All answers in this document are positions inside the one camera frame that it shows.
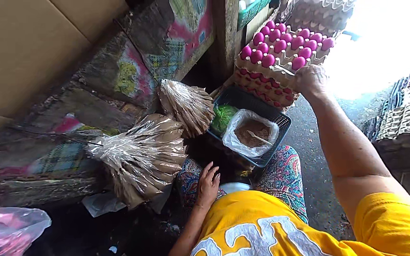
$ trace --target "plastic basket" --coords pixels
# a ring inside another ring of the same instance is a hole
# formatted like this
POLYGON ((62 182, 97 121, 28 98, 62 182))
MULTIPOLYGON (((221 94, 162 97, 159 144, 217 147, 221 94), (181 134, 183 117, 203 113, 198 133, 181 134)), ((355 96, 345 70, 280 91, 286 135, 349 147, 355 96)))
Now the plastic basket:
MULTIPOLYGON (((290 119, 290 117, 281 113, 279 109, 266 104, 261 99, 256 98, 254 95, 249 94, 243 90, 240 90, 235 86, 231 86, 227 88, 225 91, 223 91, 221 95, 214 100, 213 103, 215 106, 229 104, 239 109, 244 108, 251 110, 259 116, 266 118, 279 126, 278 139, 268 152, 261 155, 259 158, 249 158, 243 154, 240 154, 243 158, 245 158, 255 166, 261 168, 265 167, 270 161, 273 154, 275 154, 276 149, 278 148, 279 144, 281 144, 284 136, 286 136, 289 130, 289 127, 292 124, 292 120, 290 119)), ((213 137, 221 140, 220 137, 214 135, 213 132, 211 132, 210 130, 208 130, 208 133, 211 134, 213 137)))
POLYGON ((246 26, 268 3, 270 0, 256 0, 248 8, 239 11, 237 31, 246 26))

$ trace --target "wooden post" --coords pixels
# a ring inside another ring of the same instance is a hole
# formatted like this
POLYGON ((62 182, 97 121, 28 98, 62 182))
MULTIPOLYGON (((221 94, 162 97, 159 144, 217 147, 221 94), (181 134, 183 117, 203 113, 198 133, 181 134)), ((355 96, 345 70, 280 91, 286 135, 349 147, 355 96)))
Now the wooden post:
POLYGON ((238 0, 212 0, 211 4, 216 37, 207 56, 213 77, 223 83, 234 71, 238 0))

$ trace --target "woman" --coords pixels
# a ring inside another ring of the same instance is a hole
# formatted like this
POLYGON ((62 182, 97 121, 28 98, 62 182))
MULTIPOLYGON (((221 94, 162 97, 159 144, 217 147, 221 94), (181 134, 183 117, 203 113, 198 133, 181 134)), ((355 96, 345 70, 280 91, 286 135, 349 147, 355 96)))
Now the woman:
POLYGON ((214 176, 219 167, 210 163, 198 177, 188 160, 179 179, 186 206, 194 206, 170 256, 410 255, 410 196, 327 92, 324 69, 303 67, 293 83, 316 114, 333 186, 357 242, 339 242, 308 226, 298 155, 282 146, 256 190, 228 195, 214 176), (194 179, 198 188, 189 186, 194 179))

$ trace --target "white spoon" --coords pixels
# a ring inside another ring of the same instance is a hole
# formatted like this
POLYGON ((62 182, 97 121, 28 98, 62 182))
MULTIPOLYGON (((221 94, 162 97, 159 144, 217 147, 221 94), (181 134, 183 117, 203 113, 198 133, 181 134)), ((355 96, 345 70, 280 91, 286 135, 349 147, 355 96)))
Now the white spoon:
POLYGON ((260 141, 263 141, 263 142, 267 143, 270 146, 273 146, 273 143, 270 143, 270 142, 266 141, 265 139, 256 136, 252 131, 249 131, 249 130, 246 130, 246 131, 249 132, 249 134, 251 134, 252 137, 255 137, 256 139, 258 139, 260 141))

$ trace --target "patterned leggings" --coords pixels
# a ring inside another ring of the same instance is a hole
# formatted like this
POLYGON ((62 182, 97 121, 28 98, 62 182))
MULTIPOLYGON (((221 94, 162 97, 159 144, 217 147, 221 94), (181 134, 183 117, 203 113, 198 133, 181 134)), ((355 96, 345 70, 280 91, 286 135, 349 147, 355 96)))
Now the patterned leggings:
MULTIPOLYGON (((187 209, 191 209, 196 202, 196 190, 201 171, 202 167, 194 160, 187 159, 178 173, 178 190, 183 206, 187 209)), ((308 224, 300 158, 291 146, 278 147, 254 189, 279 198, 308 224)), ((219 189, 216 199, 224 195, 226 195, 225 191, 219 189)))

